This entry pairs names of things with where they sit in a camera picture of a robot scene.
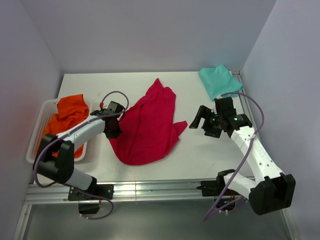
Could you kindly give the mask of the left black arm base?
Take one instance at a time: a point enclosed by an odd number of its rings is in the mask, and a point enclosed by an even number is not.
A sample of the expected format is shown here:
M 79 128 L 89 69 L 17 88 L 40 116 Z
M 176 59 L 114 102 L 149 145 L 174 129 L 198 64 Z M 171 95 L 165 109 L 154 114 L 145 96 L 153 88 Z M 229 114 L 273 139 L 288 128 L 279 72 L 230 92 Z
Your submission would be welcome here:
M 67 200 L 70 202 L 78 202 L 78 212 L 81 217 L 88 218 L 89 220 L 100 220 L 112 214 L 115 208 L 112 202 L 113 194 L 113 184 L 98 184 L 92 191 L 84 191 L 70 187 Z M 109 212 L 103 216 L 93 216 L 100 210 L 102 201 L 110 204 L 111 208 Z

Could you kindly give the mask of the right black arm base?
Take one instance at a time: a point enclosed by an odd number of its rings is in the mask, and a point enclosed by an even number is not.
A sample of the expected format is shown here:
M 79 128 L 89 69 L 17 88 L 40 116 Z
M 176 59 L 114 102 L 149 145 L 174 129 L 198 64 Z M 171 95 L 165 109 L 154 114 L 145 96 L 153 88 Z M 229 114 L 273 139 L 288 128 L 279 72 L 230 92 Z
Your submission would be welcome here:
M 203 197 L 213 197 L 213 205 L 219 198 L 220 193 L 224 188 L 224 183 L 221 180 L 202 180 L 200 185 L 196 187 L 197 190 L 201 191 Z M 237 206 L 244 202 L 243 197 L 238 196 L 238 193 L 234 190 L 227 189 L 220 200 L 216 203 L 215 207 L 212 206 L 207 211 L 208 215 L 224 213 L 228 215 L 236 210 Z

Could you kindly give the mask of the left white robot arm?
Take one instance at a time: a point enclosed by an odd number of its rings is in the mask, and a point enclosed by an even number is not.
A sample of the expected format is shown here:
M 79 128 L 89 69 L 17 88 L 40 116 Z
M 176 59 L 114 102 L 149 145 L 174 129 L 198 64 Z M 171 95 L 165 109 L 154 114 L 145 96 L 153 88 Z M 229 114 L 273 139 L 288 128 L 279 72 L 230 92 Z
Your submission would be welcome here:
M 95 198 L 101 188 L 95 177 L 75 168 L 75 152 L 101 133 L 108 139 L 119 137 L 122 131 L 118 119 L 125 112 L 125 107 L 111 102 L 69 130 L 57 135 L 46 134 L 40 141 L 33 163 L 36 184 L 41 188 L 62 184 L 79 189 L 79 194 L 86 200 Z

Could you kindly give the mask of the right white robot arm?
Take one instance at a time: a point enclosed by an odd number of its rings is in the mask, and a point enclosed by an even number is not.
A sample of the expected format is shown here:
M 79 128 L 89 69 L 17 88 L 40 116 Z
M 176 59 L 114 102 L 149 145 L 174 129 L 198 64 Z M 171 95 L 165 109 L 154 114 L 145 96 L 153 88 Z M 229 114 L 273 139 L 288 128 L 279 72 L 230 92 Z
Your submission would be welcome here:
M 227 133 L 243 153 L 243 159 L 236 169 L 220 171 L 214 187 L 203 184 L 201 189 L 217 194 L 217 203 L 234 191 L 247 199 L 259 216 L 290 207 L 296 186 L 293 175 L 285 174 L 271 159 L 245 114 L 237 114 L 233 106 L 218 110 L 201 105 L 190 129 L 197 129 L 203 119 L 205 136 L 219 138 L 222 132 Z

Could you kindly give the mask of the crimson red t shirt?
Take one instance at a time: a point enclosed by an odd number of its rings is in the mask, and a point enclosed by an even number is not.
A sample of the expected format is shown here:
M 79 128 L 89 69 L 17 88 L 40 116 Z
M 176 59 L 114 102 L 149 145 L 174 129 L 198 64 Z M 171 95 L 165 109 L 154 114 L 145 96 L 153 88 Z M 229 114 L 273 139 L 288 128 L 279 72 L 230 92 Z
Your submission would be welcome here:
M 110 140 L 116 157 L 129 166 L 151 164 L 165 158 L 187 128 L 174 122 L 176 94 L 159 79 L 125 112 L 119 137 Z

